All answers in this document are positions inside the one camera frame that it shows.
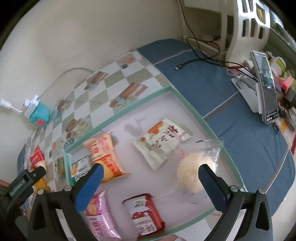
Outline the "green white snack packet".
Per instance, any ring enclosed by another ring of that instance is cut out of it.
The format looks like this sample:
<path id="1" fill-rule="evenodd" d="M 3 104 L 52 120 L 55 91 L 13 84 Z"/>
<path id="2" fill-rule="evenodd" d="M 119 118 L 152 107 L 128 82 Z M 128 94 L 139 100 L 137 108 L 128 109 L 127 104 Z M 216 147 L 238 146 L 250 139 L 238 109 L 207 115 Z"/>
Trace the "green white snack packet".
<path id="1" fill-rule="evenodd" d="M 91 167 L 92 161 L 90 156 L 85 156 L 71 164 L 70 174 L 73 184 L 75 184 L 81 177 L 85 176 Z"/>

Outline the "white lattice shelf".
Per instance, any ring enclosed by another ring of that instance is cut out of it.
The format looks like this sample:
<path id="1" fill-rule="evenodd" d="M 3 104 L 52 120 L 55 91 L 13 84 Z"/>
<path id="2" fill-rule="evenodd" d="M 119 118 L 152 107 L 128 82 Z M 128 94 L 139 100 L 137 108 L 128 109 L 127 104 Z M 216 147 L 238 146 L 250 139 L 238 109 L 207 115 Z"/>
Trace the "white lattice shelf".
<path id="1" fill-rule="evenodd" d="M 252 51 L 262 51 L 270 30 L 269 8 L 262 1 L 219 1 L 221 39 L 219 58 L 232 65 L 250 59 Z M 228 17 L 233 16 L 233 33 L 226 47 Z"/>

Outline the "orange snack packet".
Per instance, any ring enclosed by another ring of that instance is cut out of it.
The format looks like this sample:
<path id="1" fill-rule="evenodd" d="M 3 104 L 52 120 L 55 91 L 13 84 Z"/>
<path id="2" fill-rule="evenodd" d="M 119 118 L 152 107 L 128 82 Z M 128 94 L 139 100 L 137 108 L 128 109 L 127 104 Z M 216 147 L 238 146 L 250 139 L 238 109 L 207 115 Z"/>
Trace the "orange snack packet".
<path id="1" fill-rule="evenodd" d="M 112 132 L 108 132 L 97 138 L 90 138 L 83 142 L 83 146 L 90 152 L 93 164 L 103 166 L 104 175 L 101 184 L 130 174 L 125 171 L 119 161 L 111 134 Z"/>

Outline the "cream jelly cup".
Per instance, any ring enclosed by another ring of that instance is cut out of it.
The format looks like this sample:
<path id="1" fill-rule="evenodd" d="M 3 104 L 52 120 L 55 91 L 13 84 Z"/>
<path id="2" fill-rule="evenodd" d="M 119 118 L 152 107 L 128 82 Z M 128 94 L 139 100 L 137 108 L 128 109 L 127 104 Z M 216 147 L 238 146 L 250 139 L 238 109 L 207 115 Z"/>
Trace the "cream jelly cup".
<path id="1" fill-rule="evenodd" d="M 38 168 L 40 166 L 43 167 L 45 169 L 45 171 L 47 172 L 47 166 L 46 166 L 45 160 L 41 160 L 41 161 L 36 162 L 35 167 Z"/>

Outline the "blue bed sheet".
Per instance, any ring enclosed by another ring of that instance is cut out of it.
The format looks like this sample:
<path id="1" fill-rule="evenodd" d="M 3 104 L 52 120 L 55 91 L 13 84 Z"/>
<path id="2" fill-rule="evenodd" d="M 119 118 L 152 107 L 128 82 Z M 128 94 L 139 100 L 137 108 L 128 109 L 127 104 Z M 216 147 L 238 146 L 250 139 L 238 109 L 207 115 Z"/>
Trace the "blue bed sheet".
<path id="1" fill-rule="evenodd" d="M 167 39 L 138 49 L 207 122 L 233 159 L 248 191 L 266 191 L 275 213 L 295 180 L 295 163 L 281 132 L 263 123 L 226 69 L 196 58 L 184 42 Z"/>

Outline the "yellow snack packet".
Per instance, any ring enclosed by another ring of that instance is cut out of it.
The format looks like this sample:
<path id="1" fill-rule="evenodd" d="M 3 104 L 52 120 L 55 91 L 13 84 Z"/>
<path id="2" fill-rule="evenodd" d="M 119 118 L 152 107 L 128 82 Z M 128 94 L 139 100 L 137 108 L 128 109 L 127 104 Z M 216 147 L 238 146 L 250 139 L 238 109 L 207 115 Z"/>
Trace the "yellow snack packet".
<path id="1" fill-rule="evenodd" d="M 46 192 L 51 192 L 51 188 L 48 186 L 44 177 L 34 184 L 33 189 L 35 193 L 37 193 L 39 189 L 44 189 Z"/>

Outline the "white power adapter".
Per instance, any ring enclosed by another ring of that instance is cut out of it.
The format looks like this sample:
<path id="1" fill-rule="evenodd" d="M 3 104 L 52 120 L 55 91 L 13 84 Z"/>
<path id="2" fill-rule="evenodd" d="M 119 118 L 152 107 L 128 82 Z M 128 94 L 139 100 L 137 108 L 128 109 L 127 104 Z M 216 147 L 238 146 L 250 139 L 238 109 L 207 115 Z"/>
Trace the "white power adapter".
<path id="1" fill-rule="evenodd" d="M 35 109 L 37 108 L 38 104 L 39 104 L 39 96 L 35 95 L 33 97 L 33 99 L 29 100 L 26 99 L 24 104 L 23 104 L 23 111 L 24 111 L 24 116 L 26 118 L 30 118 L 30 116 L 32 115 L 32 113 L 35 111 Z"/>

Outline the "teal box with red label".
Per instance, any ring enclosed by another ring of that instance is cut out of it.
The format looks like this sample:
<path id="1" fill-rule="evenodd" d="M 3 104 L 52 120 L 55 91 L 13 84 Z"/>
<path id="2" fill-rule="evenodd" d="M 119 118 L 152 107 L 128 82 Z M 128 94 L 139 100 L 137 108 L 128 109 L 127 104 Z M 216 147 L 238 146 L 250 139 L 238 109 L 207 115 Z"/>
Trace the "teal box with red label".
<path id="1" fill-rule="evenodd" d="M 43 128 L 48 123 L 49 118 L 50 110 L 42 103 L 39 103 L 30 115 L 29 121 L 30 123 L 37 125 L 39 128 Z"/>

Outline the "red small snack packet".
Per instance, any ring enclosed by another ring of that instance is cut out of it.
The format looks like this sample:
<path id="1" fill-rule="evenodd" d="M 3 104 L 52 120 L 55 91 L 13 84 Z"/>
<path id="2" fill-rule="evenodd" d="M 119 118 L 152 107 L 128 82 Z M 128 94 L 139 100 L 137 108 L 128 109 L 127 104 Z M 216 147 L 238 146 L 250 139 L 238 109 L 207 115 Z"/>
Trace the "red small snack packet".
<path id="1" fill-rule="evenodd" d="M 39 145 L 36 146 L 33 154 L 30 156 L 30 168 L 31 170 L 36 169 L 35 164 L 38 161 L 45 160 L 44 154 L 41 151 Z"/>

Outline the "white phone stand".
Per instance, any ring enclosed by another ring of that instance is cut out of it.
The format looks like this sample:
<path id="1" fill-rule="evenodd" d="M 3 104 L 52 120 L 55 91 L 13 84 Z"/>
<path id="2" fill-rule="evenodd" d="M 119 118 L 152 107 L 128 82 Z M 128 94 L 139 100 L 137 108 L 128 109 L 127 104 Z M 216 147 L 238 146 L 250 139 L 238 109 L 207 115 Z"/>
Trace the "white phone stand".
<path id="1" fill-rule="evenodd" d="M 231 82 L 243 96 L 251 111 L 262 114 L 259 82 L 254 72 L 254 63 L 251 60 L 244 60 L 242 66 L 237 69 L 241 72 L 237 73 Z"/>

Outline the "round cake in wrapper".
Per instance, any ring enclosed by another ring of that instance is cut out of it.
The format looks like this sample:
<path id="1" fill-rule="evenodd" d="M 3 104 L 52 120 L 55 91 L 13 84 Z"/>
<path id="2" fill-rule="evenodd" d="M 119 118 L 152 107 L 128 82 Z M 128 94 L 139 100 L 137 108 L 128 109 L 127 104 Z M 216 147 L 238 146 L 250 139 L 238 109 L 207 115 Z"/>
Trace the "round cake in wrapper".
<path id="1" fill-rule="evenodd" d="M 64 167 L 64 158 L 58 157 L 55 160 L 55 172 L 57 176 L 64 176 L 65 175 L 65 167 Z"/>

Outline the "cream snack packet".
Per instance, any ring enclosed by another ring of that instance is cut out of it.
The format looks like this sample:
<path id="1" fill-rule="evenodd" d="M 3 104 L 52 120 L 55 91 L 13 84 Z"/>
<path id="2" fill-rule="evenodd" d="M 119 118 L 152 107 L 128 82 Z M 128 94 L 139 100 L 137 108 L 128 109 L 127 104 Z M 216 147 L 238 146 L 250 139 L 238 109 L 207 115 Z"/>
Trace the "cream snack packet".
<path id="1" fill-rule="evenodd" d="M 133 143 L 153 170 L 157 170 L 177 146 L 193 135 L 186 126 L 164 118 Z"/>

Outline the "round bun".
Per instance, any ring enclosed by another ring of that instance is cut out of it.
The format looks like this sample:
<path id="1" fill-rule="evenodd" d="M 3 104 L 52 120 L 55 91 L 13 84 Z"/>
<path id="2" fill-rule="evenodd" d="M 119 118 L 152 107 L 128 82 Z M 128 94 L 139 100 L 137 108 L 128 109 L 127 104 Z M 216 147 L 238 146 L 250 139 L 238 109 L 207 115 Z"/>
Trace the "round bun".
<path id="1" fill-rule="evenodd" d="M 223 142 L 215 139 L 180 144 L 175 150 L 179 162 L 172 196 L 179 200 L 190 199 L 203 192 L 204 188 L 198 174 L 199 168 L 206 164 L 216 172 L 222 147 Z"/>

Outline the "white wall plug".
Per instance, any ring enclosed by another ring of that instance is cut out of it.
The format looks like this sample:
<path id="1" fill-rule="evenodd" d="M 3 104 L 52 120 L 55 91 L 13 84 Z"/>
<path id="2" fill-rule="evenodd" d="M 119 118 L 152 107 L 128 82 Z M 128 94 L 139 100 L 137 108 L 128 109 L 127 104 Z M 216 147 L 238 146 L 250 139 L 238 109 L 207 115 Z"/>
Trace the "white wall plug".
<path id="1" fill-rule="evenodd" d="M 22 113 L 23 111 L 22 110 L 19 110 L 15 107 L 13 107 L 13 105 L 7 101 L 7 100 L 4 100 L 3 98 L 0 100 L 0 106 L 3 107 L 3 108 L 6 108 L 6 109 L 12 109 L 18 113 Z"/>

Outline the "pink snack packet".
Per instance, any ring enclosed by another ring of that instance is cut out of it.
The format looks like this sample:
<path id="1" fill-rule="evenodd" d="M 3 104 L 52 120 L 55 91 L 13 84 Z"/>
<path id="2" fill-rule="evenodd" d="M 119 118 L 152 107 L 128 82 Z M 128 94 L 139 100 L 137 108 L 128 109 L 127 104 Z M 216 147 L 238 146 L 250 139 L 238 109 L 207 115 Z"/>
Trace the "pink snack packet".
<path id="1" fill-rule="evenodd" d="M 121 240 L 111 216 L 105 191 L 92 197 L 85 209 L 85 216 L 90 230 L 97 240 Z"/>

